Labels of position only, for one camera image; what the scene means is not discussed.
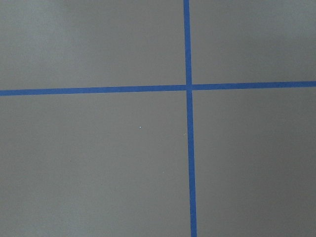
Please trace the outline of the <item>blue tape grid lines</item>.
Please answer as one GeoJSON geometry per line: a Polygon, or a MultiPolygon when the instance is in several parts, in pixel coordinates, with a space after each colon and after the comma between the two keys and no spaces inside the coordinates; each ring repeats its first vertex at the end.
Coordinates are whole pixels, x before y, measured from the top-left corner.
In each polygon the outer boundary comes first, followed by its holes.
{"type": "Polygon", "coordinates": [[[308,88],[315,87],[316,82],[310,81],[274,81],[274,82],[239,82],[239,83],[207,83],[194,84],[192,78],[192,50],[190,1],[183,1],[184,45],[185,45],[185,84],[172,85],[136,85],[136,86],[105,86],[105,87],[73,87],[73,88],[37,88],[1,90],[1,96],[33,96],[59,94],[105,94],[134,92],[184,91],[186,93],[187,142],[188,142],[188,175],[190,200],[190,231],[192,237],[198,236],[197,201],[196,201],[196,170],[194,142],[194,91],[233,90],[233,89],[268,89],[268,88],[308,88]]]}

